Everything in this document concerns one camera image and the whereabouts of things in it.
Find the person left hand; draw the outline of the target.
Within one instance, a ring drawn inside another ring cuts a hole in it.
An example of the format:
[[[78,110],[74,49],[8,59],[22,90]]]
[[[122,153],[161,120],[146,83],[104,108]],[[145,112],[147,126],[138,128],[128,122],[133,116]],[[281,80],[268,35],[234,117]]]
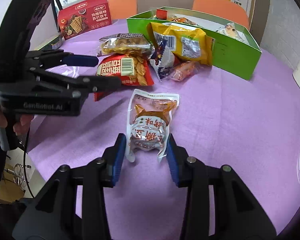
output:
[[[34,119],[33,115],[22,115],[20,120],[14,124],[13,130],[16,135],[26,134],[30,128],[31,121]],[[7,127],[7,119],[5,118],[4,114],[0,110],[0,127],[6,128]]]

